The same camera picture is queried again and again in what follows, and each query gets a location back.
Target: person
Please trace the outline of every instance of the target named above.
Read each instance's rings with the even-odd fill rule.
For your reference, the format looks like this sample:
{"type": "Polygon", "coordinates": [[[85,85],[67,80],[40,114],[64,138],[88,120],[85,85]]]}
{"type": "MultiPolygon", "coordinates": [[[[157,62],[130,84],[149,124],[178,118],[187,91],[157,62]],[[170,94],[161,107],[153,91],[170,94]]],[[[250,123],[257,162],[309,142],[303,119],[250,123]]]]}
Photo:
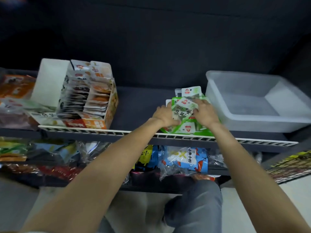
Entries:
{"type": "MultiPolygon", "coordinates": [[[[239,197],[257,232],[311,232],[299,211],[275,181],[222,125],[206,101],[196,100],[200,124],[215,135],[239,197]]],[[[158,107],[142,126],[111,144],[20,232],[93,233],[126,175],[153,135],[177,125],[171,105],[158,107]]],[[[174,233],[221,232],[222,196],[212,181],[199,180],[165,206],[164,221],[174,233]]]]}

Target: empty white bin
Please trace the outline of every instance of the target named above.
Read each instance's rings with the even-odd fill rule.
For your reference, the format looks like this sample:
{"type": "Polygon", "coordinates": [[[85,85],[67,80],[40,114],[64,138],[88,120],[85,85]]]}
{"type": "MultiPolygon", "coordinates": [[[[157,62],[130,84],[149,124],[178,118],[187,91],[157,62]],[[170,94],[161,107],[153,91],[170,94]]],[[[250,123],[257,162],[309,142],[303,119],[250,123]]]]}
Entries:
{"type": "Polygon", "coordinates": [[[277,75],[208,71],[206,96],[232,131],[293,132],[311,124],[311,99],[277,75]]]}

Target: floor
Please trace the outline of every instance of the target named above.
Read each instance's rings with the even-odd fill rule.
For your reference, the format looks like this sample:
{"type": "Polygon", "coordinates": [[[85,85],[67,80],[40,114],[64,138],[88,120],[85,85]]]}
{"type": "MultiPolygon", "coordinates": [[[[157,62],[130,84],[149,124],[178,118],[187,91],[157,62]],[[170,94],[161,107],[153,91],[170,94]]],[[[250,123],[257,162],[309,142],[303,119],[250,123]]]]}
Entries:
{"type": "MultiPolygon", "coordinates": [[[[307,176],[281,185],[309,225],[311,225],[310,184],[311,176],[307,176]]],[[[59,191],[61,188],[44,187],[39,192],[0,179],[0,231],[18,231],[27,217],[39,211],[59,191]]],[[[222,194],[224,199],[223,233],[255,232],[235,189],[223,188],[222,194]]],[[[164,204],[174,196],[159,193],[119,192],[106,217],[115,233],[171,233],[173,228],[163,228],[158,223],[163,214],[164,204]]]]}

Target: person's right hand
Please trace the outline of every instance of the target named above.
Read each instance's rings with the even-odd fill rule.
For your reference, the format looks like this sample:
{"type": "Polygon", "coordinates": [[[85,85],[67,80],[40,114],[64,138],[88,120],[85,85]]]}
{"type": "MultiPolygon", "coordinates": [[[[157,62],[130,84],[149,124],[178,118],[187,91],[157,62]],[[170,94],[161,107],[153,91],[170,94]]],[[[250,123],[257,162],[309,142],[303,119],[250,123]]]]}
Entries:
{"type": "Polygon", "coordinates": [[[201,125],[211,129],[212,124],[220,123],[213,106],[207,100],[196,99],[193,102],[199,106],[198,110],[194,109],[193,114],[201,125]]]}

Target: person's left hand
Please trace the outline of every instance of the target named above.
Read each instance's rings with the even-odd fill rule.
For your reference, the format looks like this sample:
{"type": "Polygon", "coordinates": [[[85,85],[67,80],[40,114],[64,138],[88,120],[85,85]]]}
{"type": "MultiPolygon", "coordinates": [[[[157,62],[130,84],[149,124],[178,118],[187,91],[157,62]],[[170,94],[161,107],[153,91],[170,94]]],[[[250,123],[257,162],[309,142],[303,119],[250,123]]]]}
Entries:
{"type": "Polygon", "coordinates": [[[171,102],[167,104],[167,107],[165,105],[158,106],[152,117],[160,120],[162,127],[177,126],[180,124],[180,121],[173,119],[171,102]]]}

